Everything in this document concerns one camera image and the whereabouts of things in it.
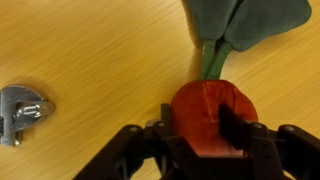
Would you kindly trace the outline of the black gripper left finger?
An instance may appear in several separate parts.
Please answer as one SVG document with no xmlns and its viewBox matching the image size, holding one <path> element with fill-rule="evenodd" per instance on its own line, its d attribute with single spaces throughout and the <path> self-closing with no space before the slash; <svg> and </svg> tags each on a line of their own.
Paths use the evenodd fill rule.
<svg viewBox="0 0 320 180">
<path fill-rule="evenodd" d="M 169 133 L 171 130 L 170 105 L 167 103 L 161 105 L 161 122 L 159 123 L 159 126 L 166 133 Z"/>
</svg>

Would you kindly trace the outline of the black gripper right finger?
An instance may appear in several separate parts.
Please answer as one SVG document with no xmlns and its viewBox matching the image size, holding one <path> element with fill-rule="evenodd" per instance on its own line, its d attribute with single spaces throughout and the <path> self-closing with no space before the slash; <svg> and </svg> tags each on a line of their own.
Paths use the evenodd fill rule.
<svg viewBox="0 0 320 180">
<path fill-rule="evenodd" d="M 251 152 L 251 125 L 226 105 L 218 110 L 220 134 L 236 149 Z"/>
</svg>

